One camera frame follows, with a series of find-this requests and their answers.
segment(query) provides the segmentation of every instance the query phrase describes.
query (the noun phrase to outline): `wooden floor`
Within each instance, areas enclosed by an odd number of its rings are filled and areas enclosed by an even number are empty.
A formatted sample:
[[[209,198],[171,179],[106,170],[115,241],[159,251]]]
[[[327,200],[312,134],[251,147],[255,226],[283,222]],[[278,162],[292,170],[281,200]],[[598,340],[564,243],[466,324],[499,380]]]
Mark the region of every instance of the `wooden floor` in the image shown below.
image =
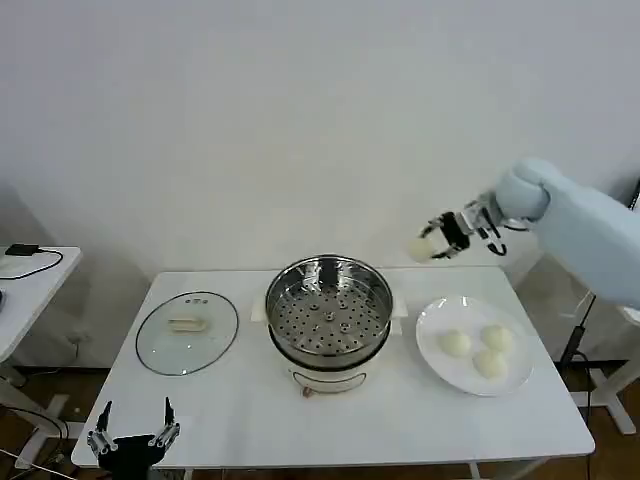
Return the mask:
[[[32,377],[23,391],[44,405],[48,403],[54,392],[68,393],[71,395],[71,400],[65,406],[62,418],[69,421],[83,421],[89,414],[105,378],[106,374],[102,373],[65,372],[40,375]],[[586,384],[583,371],[569,372],[567,381],[571,390],[584,389]],[[636,425],[640,426],[640,383],[636,382],[628,387],[622,394],[622,400]],[[620,435],[606,410],[602,408],[593,410],[590,427],[596,440],[596,453],[591,458],[591,478],[594,480],[640,478],[640,435]],[[18,453],[30,432],[31,428],[27,422],[0,408],[0,448]],[[46,461],[50,452],[56,448],[56,443],[55,440],[48,441],[41,452],[39,462]],[[78,479],[97,479],[105,475],[105,472],[99,470],[75,468],[69,460],[73,445],[74,442],[65,442],[63,453],[66,458],[60,464],[54,464],[54,468]],[[0,479],[9,479],[19,473],[12,468],[12,465],[13,460],[0,453]],[[492,464],[480,466],[483,477],[491,477],[494,469],[495,465]],[[27,478],[43,480],[50,477],[40,472],[29,475]],[[223,478],[224,480],[440,480],[469,478],[469,470],[466,465],[227,470],[224,472],[198,471],[194,473],[193,478],[194,480],[222,480]],[[586,478],[586,459],[583,457],[550,460],[527,478],[582,480]]]

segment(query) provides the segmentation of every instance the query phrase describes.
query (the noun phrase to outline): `metal rim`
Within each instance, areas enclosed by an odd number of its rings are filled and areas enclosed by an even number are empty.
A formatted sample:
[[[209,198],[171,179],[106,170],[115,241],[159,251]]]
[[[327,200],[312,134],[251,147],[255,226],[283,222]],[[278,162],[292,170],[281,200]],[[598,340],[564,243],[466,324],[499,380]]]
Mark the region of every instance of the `metal rim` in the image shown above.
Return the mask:
[[[309,390],[311,390],[313,393],[318,393],[320,395],[337,395],[340,393],[346,393],[349,392],[351,390],[353,390],[354,388],[358,388],[359,386],[361,386],[365,380],[367,379],[367,373],[366,372],[360,372],[355,374],[353,377],[350,378],[343,378],[342,380],[318,380],[317,378],[311,378],[308,377],[300,372],[293,372],[291,374],[293,380],[300,385],[303,389],[308,388]],[[308,385],[305,385],[303,382],[306,380],[307,382],[317,382],[318,384],[322,384],[322,385],[341,385],[343,383],[348,383],[352,380],[358,379],[359,383],[357,383],[356,385],[347,385],[343,390],[335,390],[335,391],[331,391],[331,392],[327,392],[327,391],[323,391],[323,390],[317,390],[313,387],[310,387]]]
[[[220,297],[222,300],[226,301],[229,305],[231,305],[231,308],[233,308],[233,312],[235,313],[236,316],[236,329],[233,332],[233,337],[231,337],[231,341],[229,342],[229,345],[227,345],[227,347],[222,350],[222,352],[220,352],[220,355],[218,355],[217,357],[215,357],[213,360],[211,360],[209,363],[202,365],[199,368],[196,368],[195,370],[191,370],[189,373],[187,374],[182,374],[182,373],[165,373],[165,372],[160,372],[158,370],[155,370],[154,368],[150,367],[149,365],[147,365],[145,363],[145,361],[142,359],[142,357],[140,356],[140,351],[138,350],[138,339],[140,338],[140,332],[142,331],[142,327],[144,327],[145,323],[147,323],[147,321],[151,318],[151,316],[156,313],[160,308],[164,307],[166,304],[168,304],[169,302],[172,302],[173,300],[175,300],[176,298],[180,298],[180,297],[184,297],[186,295],[192,295],[194,293],[207,293],[209,295],[215,295],[216,297]],[[224,295],[220,295],[219,293],[215,293],[215,292],[208,292],[206,290],[196,290],[193,292],[185,292],[185,293],[181,293],[179,295],[176,295],[175,297],[171,297],[169,300],[162,302],[160,305],[158,305],[156,308],[154,308],[149,315],[147,315],[144,319],[144,321],[142,322],[142,324],[140,325],[140,327],[138,328],[138,331],[136,333],[136,356],[138,357],[138,360],[140,360],[140,363],[142,363],[142,365],[145,366],[145,368],[151,370],[153,373],[157,373],[158,375],[163,375],[165,377],[185,377],[187,375],[191,375],[192,373],[195,372],[199,372],[200,370],[207,368],[208,366],[210,366],[211,364],[215,363],[220,357],[222,357],[222,355],[224,355],[225,353],[227,353],[227,350],[229,350],[229,348],[231,348],[231,345],[233,345],[233,342],[235,342],[236,337],[238,336],[238,328],[239,328],[239,316],[238,316],[238,310],[236,309],[236,306],[233,304],[233,302],[231,302],[231,300],[229,300],[227,297],[225,297]]]

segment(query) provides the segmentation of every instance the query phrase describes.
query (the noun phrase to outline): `white plate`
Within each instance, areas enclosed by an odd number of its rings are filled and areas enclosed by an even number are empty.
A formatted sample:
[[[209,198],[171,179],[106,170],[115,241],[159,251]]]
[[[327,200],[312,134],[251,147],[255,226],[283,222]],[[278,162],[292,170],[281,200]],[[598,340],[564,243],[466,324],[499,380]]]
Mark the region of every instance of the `white plate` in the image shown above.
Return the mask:
[[[480,332],[489,325],[503,325],[513,334],[513,347],[505,353],[508,372],[504,377],[487,379],[473,366],[473,356],[488,347]],[[458,329],[471,337],[471,352],[463,358],[444,353],[438,336]],[[513,317],[481,300],[451,295],[429,304],[418,317],[416,340],[420,353],[443,380],[468,393],[498,396],[511,393],[524,384],[533,371],[527,335]]]

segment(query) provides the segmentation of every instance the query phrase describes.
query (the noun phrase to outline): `stainless steel steamer basket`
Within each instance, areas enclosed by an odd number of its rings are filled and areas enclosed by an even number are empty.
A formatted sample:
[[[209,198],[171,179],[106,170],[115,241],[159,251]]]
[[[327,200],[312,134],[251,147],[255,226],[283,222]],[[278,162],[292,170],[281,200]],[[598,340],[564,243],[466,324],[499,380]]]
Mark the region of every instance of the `stainless steel steamer basket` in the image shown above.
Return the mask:
[[[342,371],[372,358],[389,336],[392,310],[384,277],[338,255],[290,265],[266,296],[274,344],[289,360],[316,371]]]

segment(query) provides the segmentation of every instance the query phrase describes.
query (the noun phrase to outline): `white wall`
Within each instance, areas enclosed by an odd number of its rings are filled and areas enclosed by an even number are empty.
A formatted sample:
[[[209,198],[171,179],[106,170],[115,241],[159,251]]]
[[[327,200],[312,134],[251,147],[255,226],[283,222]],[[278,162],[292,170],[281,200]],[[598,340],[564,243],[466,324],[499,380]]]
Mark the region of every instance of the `white wall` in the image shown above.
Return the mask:
[[[2,228],[84,249],[59,308],[96,337],[84,364],[109,365],[158,271],[324,251],[408,263],[424,220],[527,154],[626,187],[639,15],[634,1],[2,2]],[[514,244],[515,277],[531,245]]]

